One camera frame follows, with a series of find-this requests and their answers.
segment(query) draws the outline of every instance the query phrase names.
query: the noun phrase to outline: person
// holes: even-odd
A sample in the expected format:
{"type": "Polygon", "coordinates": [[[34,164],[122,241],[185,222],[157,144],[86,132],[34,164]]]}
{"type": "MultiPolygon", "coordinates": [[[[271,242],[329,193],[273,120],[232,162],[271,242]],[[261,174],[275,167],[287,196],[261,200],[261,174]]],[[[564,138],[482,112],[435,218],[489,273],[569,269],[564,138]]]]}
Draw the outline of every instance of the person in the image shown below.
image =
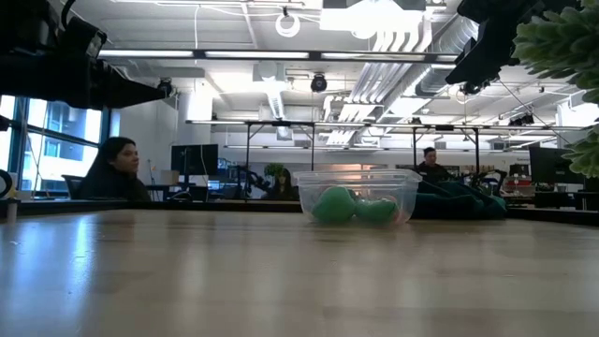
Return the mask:
{"type": "Polygon", "coordinates": [[[291,173],[283,168],[281,173],[275,177],[274,187],[264,197],[268,200],[299,200],[298,193],[291,185],[291,173]]]}
{"type": "Polygon", "coordinates": [[[100,146],[94,163],[81,181],[78,197],[151,201],[137,177],[138,168],[135,141],[125,137],[109,138],[100,146]]]}
{"type": "Polygon", "coordinates": [[[424,161],[418,165],[416,171],[428,183],[438,183],[452,178],[444,167],[437,164],[437,151],[432,147],[424,149],[424,161]]]}

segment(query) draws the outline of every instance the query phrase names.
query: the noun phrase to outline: dark jacket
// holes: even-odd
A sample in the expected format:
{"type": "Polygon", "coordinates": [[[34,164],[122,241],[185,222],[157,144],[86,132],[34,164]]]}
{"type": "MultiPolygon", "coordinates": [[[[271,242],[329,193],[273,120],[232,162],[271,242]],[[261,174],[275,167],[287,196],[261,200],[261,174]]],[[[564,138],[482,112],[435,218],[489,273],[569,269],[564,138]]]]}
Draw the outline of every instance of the dark jacket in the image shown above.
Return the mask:
{"type": "Polygon", "coordinates": [[[300,200],[300,195],[298,194],[297,187],[292,187],[290,190],[285,190],[281,192],[281,190],[277,188],[272,188],[264,197],[263,200],[281,200],[281,201],[298,201],[300,200]]]}
{"type": "Polygon", "coordinates": [[[144,184],[135,176],[114,169],[94,177],[88,175],[79,187],[82,199],[125,199],[129,201],[152,201],[144,184]]]}
{"type": "Polygon", "coordinates": [[[453,178],[453,176],[441,165],[435,164],[431,167],[426,165],[425,162],[418,165],[416,172],[418,172],[418,174],[422,176],[422,180],[427,183],[439,183],[453,178]]]}

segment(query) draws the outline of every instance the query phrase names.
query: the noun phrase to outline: computer monitor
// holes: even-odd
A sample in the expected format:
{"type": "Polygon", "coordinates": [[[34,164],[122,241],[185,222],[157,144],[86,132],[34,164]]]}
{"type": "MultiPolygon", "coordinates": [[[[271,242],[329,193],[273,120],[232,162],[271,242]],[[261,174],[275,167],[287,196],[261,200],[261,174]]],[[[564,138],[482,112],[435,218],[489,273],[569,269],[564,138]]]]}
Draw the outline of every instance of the computer monitor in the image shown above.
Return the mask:
{"type": "Polygon", "coordinates": [[[216,175],[218,145],[175,145],[170,151],[170,169],[182,175],[216,175]]]}
{"type": "Polygon", "coordinates": [[[569,150],[533,147],[529,152],[534,183],[584,183],[582,175],[570,170],[572,161],[562,158],[569,150]]]}
{"type": "Polygon", "coordinates": [[[528,176],[529,174],[528,165],[513,164],[509,166],[509,175],[512,177],[514,175],[528,176]]]}

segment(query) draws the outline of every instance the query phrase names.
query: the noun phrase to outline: green ball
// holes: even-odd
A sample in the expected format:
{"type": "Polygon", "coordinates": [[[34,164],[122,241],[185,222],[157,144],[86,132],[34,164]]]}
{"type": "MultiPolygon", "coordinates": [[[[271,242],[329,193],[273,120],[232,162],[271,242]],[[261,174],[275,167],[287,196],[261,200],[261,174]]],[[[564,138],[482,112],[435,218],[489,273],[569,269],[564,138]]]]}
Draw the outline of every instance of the green ball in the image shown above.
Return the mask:
{"type": "Polygon", "coordinates": [[[385,198],[376,201],[359,200],[356,204],[358,219],[370,223],[393,222],[398,211],[397,204],[385,198]]]}
{"type": "Polygon", "coordinates": [[[356,202],[345,187],[334,186],[320,195],[312,209],[312,215],[323,223],[341,223],[354,216],[356,202]]]}

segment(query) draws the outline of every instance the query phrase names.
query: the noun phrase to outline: clear plastic bin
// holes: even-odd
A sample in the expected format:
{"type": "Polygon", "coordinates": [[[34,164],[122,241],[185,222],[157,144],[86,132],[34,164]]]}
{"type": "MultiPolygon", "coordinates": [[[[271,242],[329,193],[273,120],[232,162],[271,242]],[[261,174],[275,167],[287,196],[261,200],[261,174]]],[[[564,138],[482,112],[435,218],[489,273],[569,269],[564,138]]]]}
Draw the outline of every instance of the clear plastic bin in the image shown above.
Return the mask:
{"type": "MultiPolygon", "coordinates": [[[[365,222],[405,223],[412,216],[418,183],[422,181],[419,174],[409,169],[295,172],[294,177],[298,180],[301,208],[315,222],[329,222],[318,215],[323,212],[322,204],[319,204],[322,203],[323,193],[331,187],[344,187],[356,203],[352,218],[365,222]],[[375,201],[387,204],[383,206],[389,206],[388,203],[393,201],[396,206],[390,205],[392,216],[383,219],[375,216],[372,221],[369,221],[371,217],[362,216],[363,212],[359,210],[364,208],[361,205],[373,205],[375,201]]],[[[326,208],[334,212],[336,207],[335,200],[328,200],[326,208]]]]}

